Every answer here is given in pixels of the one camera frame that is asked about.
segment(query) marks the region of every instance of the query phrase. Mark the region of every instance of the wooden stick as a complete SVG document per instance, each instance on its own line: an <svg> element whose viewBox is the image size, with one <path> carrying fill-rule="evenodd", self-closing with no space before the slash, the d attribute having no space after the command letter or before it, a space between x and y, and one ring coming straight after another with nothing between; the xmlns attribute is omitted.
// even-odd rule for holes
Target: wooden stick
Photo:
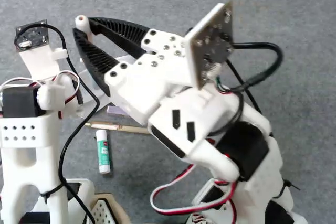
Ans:
<svg viewBox="0 0 336 224"><path fill-rule="evenodd" d="M118 124L113 124L113 123L108 123L108 122L89 122L89 123L86 123L85 126L90 127L90 128L95 128L95 129L103 129L103 130L150 134L150 132L146 128L118 125Z"/></svg>

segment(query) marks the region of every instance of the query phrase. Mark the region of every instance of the gray carpet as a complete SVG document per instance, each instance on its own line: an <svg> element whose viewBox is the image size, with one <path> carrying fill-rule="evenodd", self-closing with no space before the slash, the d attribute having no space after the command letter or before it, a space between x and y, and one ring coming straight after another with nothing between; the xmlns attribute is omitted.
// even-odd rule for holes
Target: gray carpet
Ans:
<svg viewBox="0 0 336 224"><path fill-rule="evenodd" d="M173 33L195 25L217 2L228 0L0 0L0 78L28 75L15 53L14 27L48 19L66 36L71 58L79 56L71 28L79 14L126 19ZM335 223L336 125L336 0L234 0L236 42L269 41L286 54L280 70L252 89L273 125L283 158L283 175L302 190L292 190L295 211L310 223ZM51 35L53 45L60 45ZM100 42L115 56L120 49ZM273 55L240 52L232 60L244 77L263 69ZM229 71L225 83L235 83ZM100 113L98 118L135 124ZM60 141L78 124L66 119ZM133 223L178 223L184 217L165 217L150 207L149 195L171 180L186 164L152 136L111 132L112 178L98 172L94 130L82 130L66 156L65 174L92 180L98 192L112 192ZM197 169L186 181L159 196L161 206L185 206L198 192L209 172Z"/></svg>

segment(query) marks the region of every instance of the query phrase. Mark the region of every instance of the screw hole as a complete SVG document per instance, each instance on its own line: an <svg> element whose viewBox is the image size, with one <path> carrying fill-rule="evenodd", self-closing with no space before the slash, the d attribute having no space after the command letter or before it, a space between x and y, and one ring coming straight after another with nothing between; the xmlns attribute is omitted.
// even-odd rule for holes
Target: screw hole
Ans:
<svg viewBox="0 0 336 224"><path fill-rule="evenodd" d="M125 69L125 68L127 68L127 64L122 63L122 64L120 65L120 68L121 68L121 69Z"/></svg>

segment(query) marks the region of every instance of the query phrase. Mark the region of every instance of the white glue stick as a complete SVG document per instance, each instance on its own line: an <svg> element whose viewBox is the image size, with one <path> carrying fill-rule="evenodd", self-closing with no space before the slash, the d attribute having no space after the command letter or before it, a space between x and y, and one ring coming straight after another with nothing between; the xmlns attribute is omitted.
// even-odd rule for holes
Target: white glue stick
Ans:
<svg viewBox="0 0 336 224"><path fill-rule="evenodd" d="M109 145L107 141L106 130L97 130L96 137L97 137L99 172L101 174L110 173L111 167L109 157Z"/></svg>

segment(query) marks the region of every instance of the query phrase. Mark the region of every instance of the green label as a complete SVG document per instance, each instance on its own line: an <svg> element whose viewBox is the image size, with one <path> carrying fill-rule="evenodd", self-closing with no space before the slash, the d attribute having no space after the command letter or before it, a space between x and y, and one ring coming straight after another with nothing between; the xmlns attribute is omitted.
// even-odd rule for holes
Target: green label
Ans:
<svg viewBox="0 0 336 224"><path fill-rule="evenodd" d="M107 141L98 141L98 163L99 165L110 165L109 149Z"/></svg>

